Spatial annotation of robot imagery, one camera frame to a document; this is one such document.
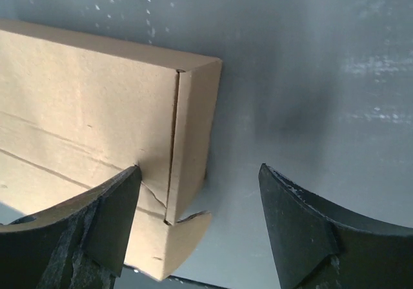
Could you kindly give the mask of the brown cardboard box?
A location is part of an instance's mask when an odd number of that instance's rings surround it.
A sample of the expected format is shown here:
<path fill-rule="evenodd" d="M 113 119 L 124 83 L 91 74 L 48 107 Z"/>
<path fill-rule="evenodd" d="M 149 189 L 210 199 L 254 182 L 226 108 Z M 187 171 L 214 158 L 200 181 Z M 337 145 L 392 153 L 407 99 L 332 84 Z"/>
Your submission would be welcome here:
<path fill-rule="evenodd" d="M 1 21 L 1 202 L 31 214 L 132 165 L 142 183 L 125 262 L 161 281 L 204 236 L 184 216 L 204 183 L 222 62 Z"/>

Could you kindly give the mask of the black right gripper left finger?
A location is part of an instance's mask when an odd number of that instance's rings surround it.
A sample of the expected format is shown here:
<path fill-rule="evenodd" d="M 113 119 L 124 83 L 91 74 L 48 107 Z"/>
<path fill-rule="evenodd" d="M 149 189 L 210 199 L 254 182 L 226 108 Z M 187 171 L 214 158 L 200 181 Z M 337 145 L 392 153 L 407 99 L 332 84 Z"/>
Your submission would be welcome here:
<path fill-rule="evenodd" d="M 142 174 L 131 166 L 51 208 L 1 225 L 1 288 L 113 288 Z"/>

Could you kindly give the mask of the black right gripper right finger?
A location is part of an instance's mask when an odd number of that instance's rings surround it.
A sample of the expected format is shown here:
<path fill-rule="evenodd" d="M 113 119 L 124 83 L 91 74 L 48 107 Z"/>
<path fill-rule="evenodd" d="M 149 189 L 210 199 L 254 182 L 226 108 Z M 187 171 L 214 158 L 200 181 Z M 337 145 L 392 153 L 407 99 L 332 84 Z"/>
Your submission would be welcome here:
<path fill-rule="evenodd" d="M 412 288 L 412 229 L 357 214 L 263 163 L 259 189 L 281 288 Z"/>

